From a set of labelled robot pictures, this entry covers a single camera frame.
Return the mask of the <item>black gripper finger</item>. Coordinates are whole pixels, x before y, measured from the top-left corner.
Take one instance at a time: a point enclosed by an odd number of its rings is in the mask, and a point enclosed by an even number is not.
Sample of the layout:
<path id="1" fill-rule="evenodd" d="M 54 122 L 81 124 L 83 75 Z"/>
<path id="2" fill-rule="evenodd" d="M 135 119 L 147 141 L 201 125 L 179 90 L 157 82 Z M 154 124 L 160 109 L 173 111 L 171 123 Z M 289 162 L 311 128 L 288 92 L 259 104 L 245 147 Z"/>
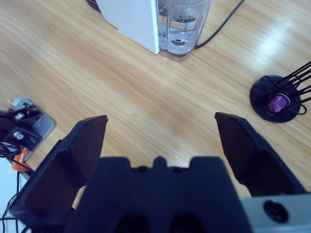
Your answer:
<path id="1" fill-rule="evenodd" d="M 33 172 L 9 212 L 27 226 L 65 226 L 101 155 L 107 122 L 106 115 L 77 122 Z"/>
<path id="2" fill-rule="evenodd" d="M 236 180 L 251 196 L 305 194 L 307 191 L 272 146 L 240 116 L 216 112 L 224 155 Z"/>

